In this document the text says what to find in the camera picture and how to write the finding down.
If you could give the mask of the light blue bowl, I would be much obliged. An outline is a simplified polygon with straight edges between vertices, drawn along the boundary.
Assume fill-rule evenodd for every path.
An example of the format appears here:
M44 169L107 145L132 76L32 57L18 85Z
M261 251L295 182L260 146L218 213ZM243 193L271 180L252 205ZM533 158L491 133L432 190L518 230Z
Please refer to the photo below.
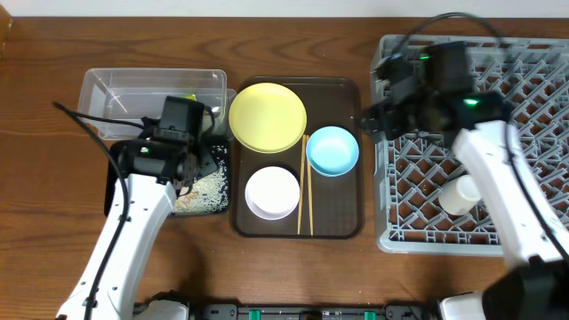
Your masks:
M306 156L311 167L325 177L351 171L359 159L356 138L339 126L326 126L309 136Z

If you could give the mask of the green snack wrapper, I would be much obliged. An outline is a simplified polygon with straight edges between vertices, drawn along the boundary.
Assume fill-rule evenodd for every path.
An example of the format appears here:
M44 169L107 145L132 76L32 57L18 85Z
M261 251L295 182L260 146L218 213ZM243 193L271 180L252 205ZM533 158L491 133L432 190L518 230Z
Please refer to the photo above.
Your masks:
M196 101L196 95L194 93L184 96L184 99Z

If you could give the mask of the yellow plate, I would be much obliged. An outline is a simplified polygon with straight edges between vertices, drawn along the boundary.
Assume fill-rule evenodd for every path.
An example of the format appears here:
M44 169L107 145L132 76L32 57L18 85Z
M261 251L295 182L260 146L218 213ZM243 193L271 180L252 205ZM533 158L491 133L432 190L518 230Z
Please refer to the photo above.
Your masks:
M235 97L228 120L243 146L274 154L297 143L306 130L308 117L301 98L291 89L281 84L258 83Z

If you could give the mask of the white bowl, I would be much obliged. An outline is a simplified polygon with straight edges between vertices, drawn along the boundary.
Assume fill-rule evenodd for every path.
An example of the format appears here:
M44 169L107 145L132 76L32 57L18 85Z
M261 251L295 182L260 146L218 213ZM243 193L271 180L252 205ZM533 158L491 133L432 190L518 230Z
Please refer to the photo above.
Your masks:
M281 220L297 207L300 184L288 170L268 166L255 172L245 184L244 198L254 215L263 220Z

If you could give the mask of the white cup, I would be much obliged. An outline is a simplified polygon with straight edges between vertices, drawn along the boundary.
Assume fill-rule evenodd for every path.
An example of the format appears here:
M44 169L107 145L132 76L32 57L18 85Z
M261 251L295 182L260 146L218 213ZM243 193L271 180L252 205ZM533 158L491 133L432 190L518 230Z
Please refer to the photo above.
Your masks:
M461 216L468 213L481 198L475 181L466 174L447 181L441 189L438 202L447 213Z

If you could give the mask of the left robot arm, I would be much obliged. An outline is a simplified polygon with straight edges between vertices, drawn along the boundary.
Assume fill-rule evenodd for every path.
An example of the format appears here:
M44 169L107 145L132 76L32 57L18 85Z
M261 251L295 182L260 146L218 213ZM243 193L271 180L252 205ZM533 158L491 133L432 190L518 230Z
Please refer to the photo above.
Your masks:
M59 319L133 319L134 300L156 236L182 188L192 189L207 169L205 104L168 96L158 119L141 133L107 147L89 135L108 159L106 222Z

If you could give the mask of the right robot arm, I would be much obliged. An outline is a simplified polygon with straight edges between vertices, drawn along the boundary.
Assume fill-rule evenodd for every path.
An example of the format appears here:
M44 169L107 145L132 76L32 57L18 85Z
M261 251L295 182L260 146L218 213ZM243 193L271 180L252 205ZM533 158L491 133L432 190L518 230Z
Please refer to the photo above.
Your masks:
M441 300L443 319L566 319L568 230L538 185L510 124L512 108L496 91L476 92L463 42L426 47L425 68L396 48L374 75L390 95L360 127L374 142L413 130L442 133L485 203L509 272L483 292Z

